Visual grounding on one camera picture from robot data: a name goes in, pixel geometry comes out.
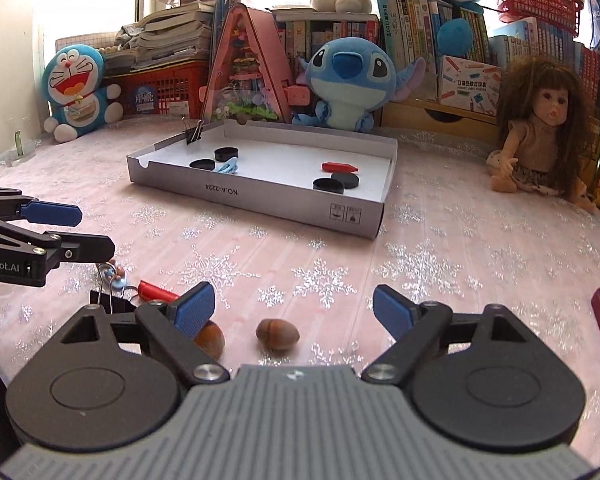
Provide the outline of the small black binder clip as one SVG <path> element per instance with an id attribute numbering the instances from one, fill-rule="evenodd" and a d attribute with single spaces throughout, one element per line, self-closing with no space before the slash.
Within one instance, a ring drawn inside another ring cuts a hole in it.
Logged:
<path id="1" fill-rule="evenodd" d="M 202 118 L 190 119 L 182 117 L 183 133 L 187 145 L 195 143 L 201 139 L 202 130 L 204 130 L 204 120 Z"/>

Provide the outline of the large black binder clip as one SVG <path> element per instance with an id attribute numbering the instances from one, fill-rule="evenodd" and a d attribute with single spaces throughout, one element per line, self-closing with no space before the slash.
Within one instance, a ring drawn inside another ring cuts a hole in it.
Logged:
<path id="1" fill-rule="evenodd" d="M 136 309 L 133 300 L 138 296 L 137 287 L 128 284 L 122 290 L 114 290 L 102 284 L 97 266 L 97 286 L 90 292 L 90 303 L 103 307 L 108 314 L 131 313 Z"/>

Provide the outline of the red crayon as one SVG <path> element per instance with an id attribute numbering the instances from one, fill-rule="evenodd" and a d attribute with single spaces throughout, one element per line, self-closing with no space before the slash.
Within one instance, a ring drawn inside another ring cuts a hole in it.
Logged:
<path id="1" fill-rule="evenodd" d="M 140 281 L 140 284 L 137 285 L 137 293 L 143 301 L 157 300 L 170 304 L 170 302 L 178 299 L 178 294 L 175 292 L 170 292 L 170 290 L 145 281 Z"/>
<path id="2" fill-rule="evenodd" d="M 354 174 L 358 172 L 358 167 L 355 167 L 345 162 L 323 162 L 322 170 L 331 172 L 332 174 Z"/>

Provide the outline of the wooden drawer box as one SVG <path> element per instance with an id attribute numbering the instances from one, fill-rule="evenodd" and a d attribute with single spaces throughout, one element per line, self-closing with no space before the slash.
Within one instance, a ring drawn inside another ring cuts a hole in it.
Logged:
<path id="1" fill-rule="evenodd" d="M 495 145 L 498 140 L 498 126 L 493 116 L 434 101 L 408 98 L 389 102 L 378 117 L 381 127 L 444 133 L 489 145 Z"/>

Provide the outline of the blue hair clip with bears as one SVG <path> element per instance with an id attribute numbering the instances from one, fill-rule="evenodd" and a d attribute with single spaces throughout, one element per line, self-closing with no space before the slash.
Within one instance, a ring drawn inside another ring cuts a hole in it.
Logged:
<path id="1" fill-rule="evenodd" d="M 114 290 L 122 290 L 126 286 L 126 271 L 114 262 L 105 262 L 98 267 L 102 284 Z"/>

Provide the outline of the brown hazelnut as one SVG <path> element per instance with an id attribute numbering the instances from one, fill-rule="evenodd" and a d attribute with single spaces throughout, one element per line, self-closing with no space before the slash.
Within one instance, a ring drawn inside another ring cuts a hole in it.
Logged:
<path id="1" fill-rule="evenodd" d="M 194 344 L 210 358 L 219 361 L 225 349 L 225 337 L 218 324 L 208 321 L 194 338 Z"/>
<path id="2" fill-rule="evenodd" d="M 281 318 L 264 318 L 256 328 L 258 341 L 275 352 L 289 351 L 300 340 L 298 328 Z"/>

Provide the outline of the row of upright books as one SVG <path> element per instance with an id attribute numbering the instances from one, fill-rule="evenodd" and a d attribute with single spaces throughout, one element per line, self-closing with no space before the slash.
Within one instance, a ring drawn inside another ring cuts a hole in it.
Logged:
<path id="1" fill-rule="evenodd" d="M 376 0 L 376 14 L 317 12 L 313 9 L 274 13 L 280 43 L 286 51 L 299 84 L 303 73 L 299 61 L 309 60 L 326 42 L 360 37 L 384 50 L 396 70 L 416 58 L 427 62 L 422 84 L 411 92 L 422 100 L 438 101 L 439 67 L 442 56 L 437 32 L 452 20 L 452 6 L 441 0 Z M 488 32 L 483 15 L 462 9 L 472 31 L 472 46 L 462 56 L 506 70 L 518 58 L 536 55 L 567 66 L 579 75 L 591 99 L 600 96 L 600 47 L 588 47 L 576 36 L 538 18 L 503 23 Z"/>

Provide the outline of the blue Stitch plush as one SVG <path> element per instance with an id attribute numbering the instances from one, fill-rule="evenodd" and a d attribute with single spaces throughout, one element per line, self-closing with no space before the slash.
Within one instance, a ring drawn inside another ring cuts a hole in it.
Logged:
<path id="1" fill-rule="evenodd" d="M 295 114 L 295 125 L 369 133 L 373 111 L 406 99 L 424 80 L 427 62 L 416 58 L 396 70 L 390 56 L 360 37 L 326 42 L 309 60 L 299 61 L 299 80 L 318 97 L 315 114 Z"/>

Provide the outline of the grey cardboard box tray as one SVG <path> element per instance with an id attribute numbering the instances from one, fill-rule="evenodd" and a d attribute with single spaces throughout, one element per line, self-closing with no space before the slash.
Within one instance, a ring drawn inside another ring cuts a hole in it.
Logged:
<path id="1" fill-rule="evenodd" d="M 236 174 L 194 169 L 222 146 L 239 150 Z M 294 126 L 281 122 L 222 120 L 204 125 L 187 145 L 183 133 L 126 158 L 133 183 L 208 200 L 309 226 L 375 238 L 398 162 L 398 142 L 376 134 Z M 327 177 L 323 162 L 358 167 L 360 184 L 342 194 L 315 191 Z"/>

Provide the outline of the Doraemon plush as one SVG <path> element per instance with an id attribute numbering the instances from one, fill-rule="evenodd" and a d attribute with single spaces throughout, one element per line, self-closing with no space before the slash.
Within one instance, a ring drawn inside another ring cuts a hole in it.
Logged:
<path id="1" fill-rule="evenodd" d="M 102 55 L 86 44 L 64 47 L 47 63 L 42 92 L 50 104 L 50 117 L 44 130 L 56 142 L 76 140 L 122 118 L 121 87 L 102 84 L 104 68 Z"/>

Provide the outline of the black round lid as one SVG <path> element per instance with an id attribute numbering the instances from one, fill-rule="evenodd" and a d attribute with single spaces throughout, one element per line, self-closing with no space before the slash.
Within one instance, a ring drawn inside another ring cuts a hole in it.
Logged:
<path id="1" fill-rule="evenodd" d="M 334 172 L 332 178 L 341 183 L 345 190 L 357 188 L 360 184 L 358 176 L 356 174 L 350 174 L 350 172 Z"/>

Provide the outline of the red plastic basket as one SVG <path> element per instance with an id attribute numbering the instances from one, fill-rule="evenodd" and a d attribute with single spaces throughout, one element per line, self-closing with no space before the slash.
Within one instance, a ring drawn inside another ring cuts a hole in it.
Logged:
<path id="1" fill-rule="evenodd" d="M 503 23 L 538 18 L 572 36 L 579 33 L 583 0 L 496 0 L 496 4 Z"/>

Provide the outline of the stack of books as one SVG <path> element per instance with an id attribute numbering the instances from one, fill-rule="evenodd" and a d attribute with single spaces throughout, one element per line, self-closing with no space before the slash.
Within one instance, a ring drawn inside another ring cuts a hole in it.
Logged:
<path id="1" fill-rule="evenodd" d="M 114 46 L 100 48 L 105 72 L 126 74 L 184 61 L 208 61 L 222 12 L 240 0 L 195 0 L 123 25 Z"/>

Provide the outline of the black round cap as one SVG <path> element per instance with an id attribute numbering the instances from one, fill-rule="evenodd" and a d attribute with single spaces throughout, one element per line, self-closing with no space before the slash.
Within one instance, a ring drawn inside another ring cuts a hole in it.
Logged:
<path id="1" fill-rule="evenodd" d="M 217 162 L 228 162 L 232 158 L 237 158 L 239 156 L 238 148 L 234 146 L 222 146 L 222 148 L 217 148 L 214 151 L 214 159 Z"/>
<path id="2" fill-rule="evenodd" d="M 312 182 L 315 191 L 329 192 L 342 194 L 344 191 L 343 184 L 334 178 L 317 178 Z"/>

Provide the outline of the pink triangular dollhouse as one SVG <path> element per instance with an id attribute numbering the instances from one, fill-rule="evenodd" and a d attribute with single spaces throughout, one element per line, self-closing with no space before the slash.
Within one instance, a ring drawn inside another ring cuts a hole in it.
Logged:
<path id="1" fill-rule="evenodd" d="M 290 122 L 294 110 L 310 104 L 311 91 L 296 83 L 272 13 L 242 3 L 230 7 L 199 99 L 207 122 L 241 124 Z"/>

